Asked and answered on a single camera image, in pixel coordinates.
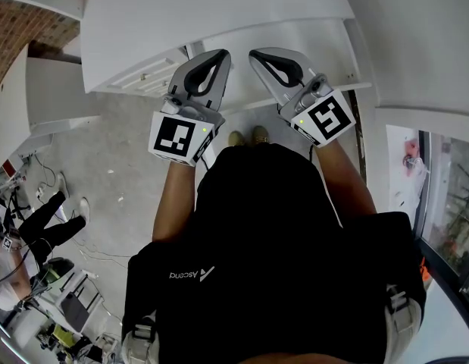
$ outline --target black pants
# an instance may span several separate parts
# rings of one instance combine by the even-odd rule
[[[29,245],[40,265],[45,263],[47,256],[55,246],[60,246],[68,241],[86,225],[84,218],[76,217],[65,224],[44,229],[65,200],[64,194],[58,192],[46,204],[37,209],[19,228],[20,236]]]

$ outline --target shoe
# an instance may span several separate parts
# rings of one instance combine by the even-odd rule
[[[86,224],[89,224],[91,218],[89,217],[90,209],[89,209],[89,202],[86,198],[82,198],[80,200],[80,216],[84,218]]]
[[[229,147],[244,146],[245,144],[246,141],[244,139],[244,136],[238,130],[231,132],[229,137],[227,138],[227,145]]]
[[[58,189],[61,193],[64,194],[64,197],[66,199],[69,198],[69,191],[67,190],[67,184],[66,184],[66,178],[64,177],[64,174],[59,173],[56,178],[58,179]]]
[[[260,143],[269,143],[270,135],[267,132],[266,128],[261,125],[257,125],[254,130],[252,130],[252,145],[256,146]]]

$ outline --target concrete floor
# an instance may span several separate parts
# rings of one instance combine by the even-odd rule
[[[75,236],[77,243],[70,241],[58,247],[54,256],[67,257],[76,267],[98,275],[95,283],[113,315],[108,316],[102,309],[96,318],[95,332],[120,334],[120,323],[114,316],[121,318],[124,312],[128,258],[105,253],[132,256],[148,244],[169,164],[147,151],[152,112],[161,107],[160,101],[136,96],[97,96],[102,107],[100,120],[57,134],[50,150],[38,156],[66,177],[70,200],[64,204],[64,211],[68,217],[73,209],[77,210],[81,197],[89,200],[91,222]],[[219,153],[227,145],[230,131],[240,130],[250,139],[250,130],[258,124],[268,129],[273,143],[308,157],[309,142],[278,118],[276,106],[228,116],[213,142],[214,151]],[[358,168],[354,129],[339,140]],[[197,182],[204,173],[200,163]],[[35,197],[41,180],[44,180],[42,167],[32,158],[25,189],[36,209],[41,205]],[[47,190],[43,199],[47,200],[52,192]]]

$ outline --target white checkmark logo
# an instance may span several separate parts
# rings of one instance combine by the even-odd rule
[[[212,266],[212,268],[211,268],[209,271],[207,271],[207,272],[205,272],[205,271],[202,269],[202,270],[201,270],[201,281],[203,281],[203,280],[205,279],[205,277],[206,277],[207,275],[209,275],[213,269],[214,269],[214,266]]]

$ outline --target black t-shirt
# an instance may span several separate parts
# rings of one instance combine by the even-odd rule
[[[233,147],[199,186],[183,241],[130,260],[123,332],[157,310],[162,364],[273,352],[383,362],[387,284],[424,306],[406,215],[342,229],[309,161]]]

